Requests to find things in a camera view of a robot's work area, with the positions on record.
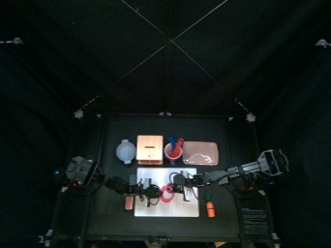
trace cardboard box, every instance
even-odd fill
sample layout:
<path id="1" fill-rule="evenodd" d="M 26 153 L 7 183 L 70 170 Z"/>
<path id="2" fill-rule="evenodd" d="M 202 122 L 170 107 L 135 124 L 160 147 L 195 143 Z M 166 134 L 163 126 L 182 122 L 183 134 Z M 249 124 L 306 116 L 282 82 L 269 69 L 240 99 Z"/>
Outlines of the cardboard box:
<path id="1" fill-rule="evenodd" d="M 163 136 L 138 137 L 138 156 L 140 165 L 163 165 Z"/>

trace table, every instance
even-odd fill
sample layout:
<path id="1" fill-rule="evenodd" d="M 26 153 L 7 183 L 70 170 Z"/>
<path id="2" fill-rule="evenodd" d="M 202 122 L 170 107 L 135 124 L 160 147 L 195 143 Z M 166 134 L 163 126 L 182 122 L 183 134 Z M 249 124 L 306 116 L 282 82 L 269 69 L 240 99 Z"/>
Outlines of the table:
<path id="1" fill-rule="evenodd" d="M 122 140 L 136 144 L 138 135 L 215 142 L 220 152 L 219 165 L 195 166 L 198 173 L 254 162 L 261 154 L 255 126 L 247 122 L 246 116 L 103 114 L 102 118 L 78 120 L 67 161 L 75 156 L 91 157 L 107 176 L 116 175 L 128 180 L 138 167 L 146 166 L 140 166 L 138 161 L 124 165 L 115 151 Z M 159 167 L 168 168 L 171 164 L 164 160 Z M 176 167 L 191 168 L 192 165 L 179 162 Z M 238 242 L 235 198 L 226 187 L 216 185 L 212 192 L 216 218 L 208 218 L 204 201 L 199 203 L 198 218 L 135 217 L 135 211 L 124 210 L 126 198 L 106 187 L 86 197 L 60 192 L 52 223 L 54 240 L 74 239 L 82 247 L 86 240 Z"/>

